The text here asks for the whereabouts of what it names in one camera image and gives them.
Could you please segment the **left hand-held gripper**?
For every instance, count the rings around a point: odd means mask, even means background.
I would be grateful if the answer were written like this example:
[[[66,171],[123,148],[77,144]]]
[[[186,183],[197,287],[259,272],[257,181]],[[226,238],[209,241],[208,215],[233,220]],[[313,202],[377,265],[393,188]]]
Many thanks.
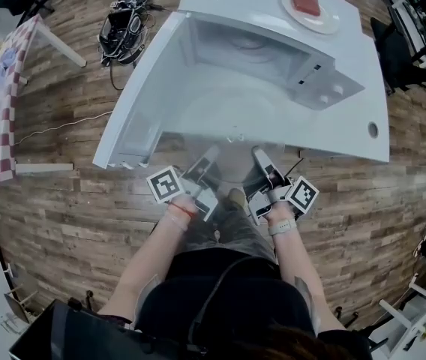
[[[169,202],[180,194],[190,195],[199,217],[208,221],[218,205],[215,195],[222,183],[221,171],[215,163],[219,154],[219,147],[213,145],[181,176],[173,166],[150,175],[146,181],[157,203]]]

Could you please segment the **person's left forearm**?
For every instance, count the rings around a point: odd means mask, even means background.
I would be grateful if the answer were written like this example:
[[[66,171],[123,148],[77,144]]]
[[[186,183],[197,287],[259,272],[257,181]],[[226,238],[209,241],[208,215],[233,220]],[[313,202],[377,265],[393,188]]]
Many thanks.
[[[151,235],[133,255],[100,315],[122,317],[134,322],[140,296],[157,281],[163,281],[191,221],[188,214],[168,205]]]

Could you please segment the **person's brown shoe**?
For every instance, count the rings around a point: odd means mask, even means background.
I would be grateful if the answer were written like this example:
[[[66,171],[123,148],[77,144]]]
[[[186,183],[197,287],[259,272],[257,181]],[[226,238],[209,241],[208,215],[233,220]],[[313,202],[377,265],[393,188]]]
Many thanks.
[[[242,190],[234,187],[228,193],[228,199],[233,204],[237,205],[240,209],[245,208],[246,197]]]

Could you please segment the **small grey folding stand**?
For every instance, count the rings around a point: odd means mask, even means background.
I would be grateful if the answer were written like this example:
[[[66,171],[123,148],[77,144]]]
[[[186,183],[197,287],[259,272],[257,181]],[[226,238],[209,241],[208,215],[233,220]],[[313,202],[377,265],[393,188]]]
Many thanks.
[[[3,320],[4,327],[16,334],[26,330],[40,314],[35,307],[38,296],[36,283],[30,277],[7,276],[10,289],[4,293],[10,310]]]

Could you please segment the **white round plate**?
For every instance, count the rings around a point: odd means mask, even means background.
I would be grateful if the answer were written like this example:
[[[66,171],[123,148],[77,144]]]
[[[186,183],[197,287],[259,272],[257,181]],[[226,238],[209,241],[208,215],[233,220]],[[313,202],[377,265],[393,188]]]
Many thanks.
[[[340,28],[340,17],[327,5],[318,3],[319,16],[303,13],[293,7],[293,0],[280,0],[285,11],[299,24],[322,35],[333,35]]]

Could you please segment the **pale purple cloth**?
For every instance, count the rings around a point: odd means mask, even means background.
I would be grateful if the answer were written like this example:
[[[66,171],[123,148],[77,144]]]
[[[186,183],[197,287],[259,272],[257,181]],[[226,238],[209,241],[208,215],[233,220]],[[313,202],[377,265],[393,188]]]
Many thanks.
[[[17,50],[15,48],[6,49],[0,56],[0,74],[4,75],[7,69],[15,64]]]

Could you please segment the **person's right hand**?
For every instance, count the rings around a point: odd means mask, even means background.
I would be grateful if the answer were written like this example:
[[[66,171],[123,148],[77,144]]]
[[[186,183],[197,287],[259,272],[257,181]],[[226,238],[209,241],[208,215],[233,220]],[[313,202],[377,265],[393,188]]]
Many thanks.
[[[270,212],[265,216],[265,219],[271,228],[288,220],[293,220],[293,226],[296,225],[295,216],[290,209],[290,204],[284,201],[274,203],[271,206]]]

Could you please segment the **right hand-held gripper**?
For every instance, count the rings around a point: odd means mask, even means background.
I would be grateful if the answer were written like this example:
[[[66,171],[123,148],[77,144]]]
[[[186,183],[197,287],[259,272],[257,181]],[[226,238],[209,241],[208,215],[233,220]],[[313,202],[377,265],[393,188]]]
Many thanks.
[[[270,157],[259,147],[252,149],[253,158],[259,168],[252,168],[242,182],[250,217],[260,225],[276,202],[288,202],[295,219],[306,214],[314,204],[319,191],[303,176],[295,181],[281,177],[281,173]]]

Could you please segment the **white frame table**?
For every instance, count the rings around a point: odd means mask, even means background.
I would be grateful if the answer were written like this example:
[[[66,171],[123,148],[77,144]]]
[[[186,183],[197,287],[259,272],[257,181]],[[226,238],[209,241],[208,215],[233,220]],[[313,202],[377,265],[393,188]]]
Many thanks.
[[[426,360],[426,289],[418,278],[413,276],[398,302],[379,301],[385,314],[369,336],[378,345],[373,360]]]

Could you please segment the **person's right forearm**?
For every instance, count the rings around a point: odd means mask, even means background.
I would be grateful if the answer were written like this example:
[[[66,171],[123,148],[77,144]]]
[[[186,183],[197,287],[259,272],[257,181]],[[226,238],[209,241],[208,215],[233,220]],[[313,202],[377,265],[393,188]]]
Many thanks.
[[[296,225],[292,221],[289,224],[289,229],[272,236],[282,279],[292,285],[300,281],[306,286],[309,306],[313,308],[313,326],[318,333],[345,331],[345,327],[328,306],[320,276],[314,268]]]

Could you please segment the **red square block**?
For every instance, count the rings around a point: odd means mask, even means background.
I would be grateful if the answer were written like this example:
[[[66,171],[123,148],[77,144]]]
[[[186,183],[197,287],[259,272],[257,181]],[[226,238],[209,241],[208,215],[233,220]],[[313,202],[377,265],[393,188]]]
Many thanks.
[[[318,17],[321,14],[318,0],[292,0],[292,7],[303,14]]]

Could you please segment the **person's black shirt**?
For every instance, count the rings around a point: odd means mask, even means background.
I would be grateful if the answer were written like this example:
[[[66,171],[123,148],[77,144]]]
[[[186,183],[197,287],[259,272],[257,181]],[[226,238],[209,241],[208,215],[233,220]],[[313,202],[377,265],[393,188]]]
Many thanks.
[[[211,248],[174,257],[136,328],[202,347],[207,360],[373,360],[354,331],[318,333],[311,310],[273,262]]]

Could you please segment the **person's left hand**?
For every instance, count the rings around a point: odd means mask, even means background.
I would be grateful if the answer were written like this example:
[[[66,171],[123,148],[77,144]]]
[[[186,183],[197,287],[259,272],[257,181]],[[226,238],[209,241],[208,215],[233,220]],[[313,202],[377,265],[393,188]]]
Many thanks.
[[[177,209],[180,209],[182,212],[189,215],[191,218],[194,217],[198,212],[194,202],[194,198],[190,195],[187,195],[186,193],[182,193],[174,197],[169,202],[169,204],[171,206],[176,207]]]

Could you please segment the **beige wrist watch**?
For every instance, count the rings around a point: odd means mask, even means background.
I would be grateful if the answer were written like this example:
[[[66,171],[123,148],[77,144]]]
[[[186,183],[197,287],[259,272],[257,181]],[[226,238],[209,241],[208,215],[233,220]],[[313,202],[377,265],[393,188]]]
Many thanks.
[[[296,229],[296,221],[294,218],[283,219],[268,226],[268,234],[276,236],[283,233],[291,232]]]

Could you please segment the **black backpack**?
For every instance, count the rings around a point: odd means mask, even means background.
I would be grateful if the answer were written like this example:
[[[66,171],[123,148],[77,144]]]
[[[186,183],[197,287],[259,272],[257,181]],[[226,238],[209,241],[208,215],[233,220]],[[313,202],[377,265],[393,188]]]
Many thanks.
[[[11,360],[200,360],[204,349],[121,327],[53,301],[9,349]]]

